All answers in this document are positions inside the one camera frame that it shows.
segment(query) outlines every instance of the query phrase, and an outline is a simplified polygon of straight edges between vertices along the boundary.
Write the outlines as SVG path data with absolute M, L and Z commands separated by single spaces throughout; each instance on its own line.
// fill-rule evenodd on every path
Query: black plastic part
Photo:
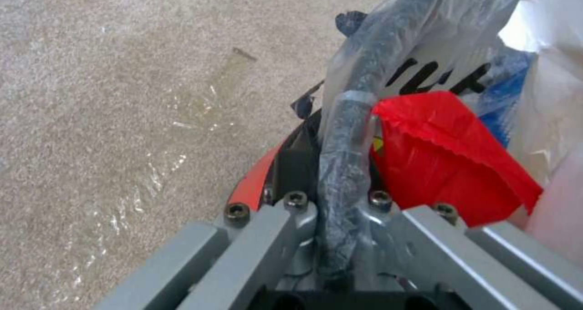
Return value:
M 320 113 L 317 111 L 302 122 L 275 156 L 268 175 L 275 202 L 293 190 L 305 192 L 309 200 L 317 198 Z
M 248 310 L 466 310 L 456 293 L 267 291 L 257 294 Z

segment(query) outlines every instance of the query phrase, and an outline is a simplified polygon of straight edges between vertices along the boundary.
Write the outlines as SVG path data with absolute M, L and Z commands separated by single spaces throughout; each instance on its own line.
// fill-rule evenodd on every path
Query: metal bar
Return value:
M 385 245 L 417 288 L 446 283 L 473 309 L 556 309 L 427 206 L 387 223 Z
M 275 287 L 297 247 L 292 215 L 262 206 L 178 309 L 246 309 L 262 287 Z
M 202 278 L 227 245 L 227 233 L 223 229 L 189 223 L 95 309 L 175 308 L 186 297 L 189 287 Z
M 583 270 L 507 222 L 466 235 L 563 309 L 583 309 Z

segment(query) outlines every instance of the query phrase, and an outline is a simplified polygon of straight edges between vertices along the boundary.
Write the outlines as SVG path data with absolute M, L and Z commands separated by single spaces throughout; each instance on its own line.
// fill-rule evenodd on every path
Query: plastic bag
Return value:
M 375 162 L 400 208 L 449 203 L 469 227 L 531 211 L 541 187 L 465 105 L 444 92 L 383 100 Z
M 517 2 L 387 0 L 366 17 L 331 59 L 319 130 L 322 275 L 343 274 L 350 264 L 358 237 L 354 204 L 367 197 L 370 186 L 370 110 L 387 82 L 413 50 L 421 51 L 425 46 L 446 50 L 444 72 L 462 55 L 475 53 L 477 48 L 488 51 L 480 46 L 499 42 L 496 34 Z
M 581 0 L 521 0 L 502 40 L 537 51 L 527 75 L 508 152 L 545 186 L 565 155 L 583 142 Z

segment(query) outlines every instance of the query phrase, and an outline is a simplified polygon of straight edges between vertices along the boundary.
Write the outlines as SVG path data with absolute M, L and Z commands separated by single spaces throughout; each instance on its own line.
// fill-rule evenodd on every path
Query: black object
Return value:
M 318 82 L 316 86 L 310 88 L 307 92 L 305 92 L 300 98 L 295 100 L 291 103 L 291 109 L 296 113 L 297 117 L 302 120 L 308 119 L 308 117 L 312 114 L 312 105 L 314 103 L 314 98 L 312 94 L 317 92 L 320 87 L 324 84 L 324 81 Z
M 259 292 L 248 310 L 466 310 L 456 293 L 362 292 L 325 293 L 319 291 Z
M 368 14 L 360 11 L 349 11 L 336 15 L 336 28 L 346 37 L 350 37 L 360 28 Z

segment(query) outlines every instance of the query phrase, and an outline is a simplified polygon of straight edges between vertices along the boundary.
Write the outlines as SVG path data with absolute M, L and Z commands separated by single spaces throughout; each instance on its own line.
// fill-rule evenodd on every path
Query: bolt hole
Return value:
M 292 193 L 290 194 L 290 200 L 299 201 L 302 199 L 302 194 L 300 193 Z
M 245 209 L 241 204 L 233 204 L 229 207 L 229 213 L 233 215 L 240 215 L 244 213 Z
M 454 212 L 454 209 L 452 209 L 450 206 L 447 206 L 445 204 L 439 204 L 437 206 L 437 211 L 441 211 L 441 212 L 446 213 L 446 214 L 451 214 Z
M 378 198 L 380 200 L 388 200 L 389 194 L 387 194 L 381 190 L 377 190 L 376 192 L 373 192 L 373 198 Z

